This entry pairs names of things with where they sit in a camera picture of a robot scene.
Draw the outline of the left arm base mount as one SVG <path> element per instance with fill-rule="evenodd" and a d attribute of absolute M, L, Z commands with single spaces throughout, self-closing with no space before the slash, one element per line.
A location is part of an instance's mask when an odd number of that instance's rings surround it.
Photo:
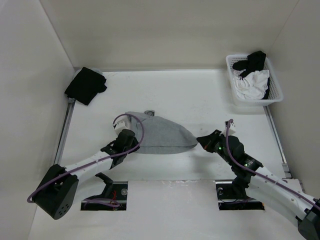
<path fill-rule="evenodd" d="M 99 178 L 104 188 L 97 194 L 86 197 L 81 202 L 81 211 L 126 211 L 128 188 L 127 181 L 113 181 L 102 172 L 95 175 Z"/>

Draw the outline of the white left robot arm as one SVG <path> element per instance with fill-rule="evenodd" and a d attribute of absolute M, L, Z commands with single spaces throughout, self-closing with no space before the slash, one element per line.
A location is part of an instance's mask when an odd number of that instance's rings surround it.
<path fill-rule="evenodd" d="M 117 199 L 109 198 L 113 192 L 114 181 L 104 172 L 121 164 L 128 154 L 137 151 L 142 141 L 136 138 L 132 130 L 124 129 L 114 141 L 93 156 L 68 166 L 52 165 L 27 202 L 35 203 L 52 219 L 58 220 L 70 210 L 81 184 L 97 177 L 102 182 L 96 185 L 95 193 L 80 198 L 82 205 L 118 208 L 120 203 Z"/>

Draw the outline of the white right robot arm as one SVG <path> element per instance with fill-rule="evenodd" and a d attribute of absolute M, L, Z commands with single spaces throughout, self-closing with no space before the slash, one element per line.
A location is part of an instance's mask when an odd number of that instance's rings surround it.
<path fill-rule="evenodd" d="M 225 136 L 221 131 L 197 137 L 201 147 L 218 154 L 236 175 L 232 192 L 238 198 L 255 199 L 281 214 L 297 227 L 306 240 L 320 238 L 319 199 L 295 190 L 280 177 L 270 172 L 261 162 L 245 152 L 236 136 Z"/>

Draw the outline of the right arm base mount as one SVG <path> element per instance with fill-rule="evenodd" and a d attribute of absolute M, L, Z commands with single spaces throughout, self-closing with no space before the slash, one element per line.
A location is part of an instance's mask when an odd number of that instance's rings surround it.
<path fill-rule="evenodd" d="M 233 180 L 217 180 L 215 188 L 220 211 L 265 210 L 262 202 L 247 196 L 244 182 L 238 177 Z"/>

